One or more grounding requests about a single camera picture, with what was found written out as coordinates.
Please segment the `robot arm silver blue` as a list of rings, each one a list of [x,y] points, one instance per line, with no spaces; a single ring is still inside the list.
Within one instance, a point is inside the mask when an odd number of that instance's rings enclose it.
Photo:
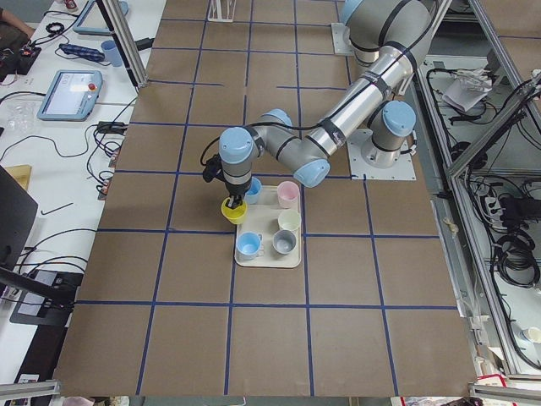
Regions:
[[[364,70],[343,98],[303,137],[292,133],[289,117],[274,109],[258,122],[221,133],[221,176],[229,193],[226,206],[243,204],[252,181],[252,162],[268,152],[302,185],[313,188],[330,171],[328,159],[362,122],[375,115],[385,131],[407,134],[403,124],[385,118],[388,97],[424,61],[434,17],[419,1],[347,1],[341,21]]]

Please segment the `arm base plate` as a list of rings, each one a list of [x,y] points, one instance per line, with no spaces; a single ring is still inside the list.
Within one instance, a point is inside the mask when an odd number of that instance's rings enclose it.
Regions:
[[[370,129],[357,129],[347,141],[347,154],[351,177],[357,180],[388,180],[388,181],[415,181],[417,179],[413,166],[411,146],[404,139],[399,152],[392,161],[384,157],[389,167],[374,167],[367,157],[372,131]]]
[[[350,41],[350,30],[343,23],[331,24],[331,35],[334,53],[338,56],[352,56],[354,54]]]

